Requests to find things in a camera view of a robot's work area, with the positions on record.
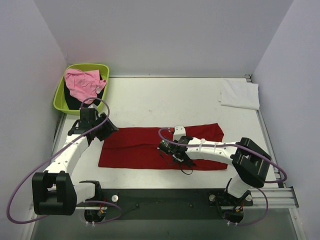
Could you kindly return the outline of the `red t-shirt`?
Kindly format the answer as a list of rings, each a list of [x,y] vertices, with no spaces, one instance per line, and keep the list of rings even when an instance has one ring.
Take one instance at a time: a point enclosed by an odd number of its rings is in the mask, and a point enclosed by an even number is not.
[[[172,156],[161,153],[157,147],[161,142],[158,127],[123,127],[104,140],[98,167],[118,169],[182,170],[192,171],[226,170],[228,165],[215,161],[196,159],[193,163],[174,162]]]

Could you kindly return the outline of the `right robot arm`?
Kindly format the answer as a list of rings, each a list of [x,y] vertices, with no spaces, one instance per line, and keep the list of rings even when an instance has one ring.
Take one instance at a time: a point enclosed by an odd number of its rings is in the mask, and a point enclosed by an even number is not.
[[[197,160],[233,166],[236,175],[227,184],[226,192],[236,199],[240,199],[249,188],[262,188],[265,185],[270,164],[255,154],[271,159],[268,153],[247,137],[238,142],[223,143],[182,136],[173,142],[162,140],[157,149],[189,167],[198,167]]]

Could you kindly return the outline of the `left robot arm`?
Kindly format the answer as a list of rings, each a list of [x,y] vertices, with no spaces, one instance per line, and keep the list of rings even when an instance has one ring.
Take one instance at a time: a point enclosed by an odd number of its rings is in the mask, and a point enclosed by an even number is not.
[[[103,194],[99,181],[73,183],[71,175],[94,139],[104,141],[118,130],[108,114],[99,113],[95,108],[80,110],[79,119],[68,131],[63,148],[43,172],[36,172],[32,177],[34,212],[37,215],[70,216],[76,206],[85,201],[92,206],[101,203]]]

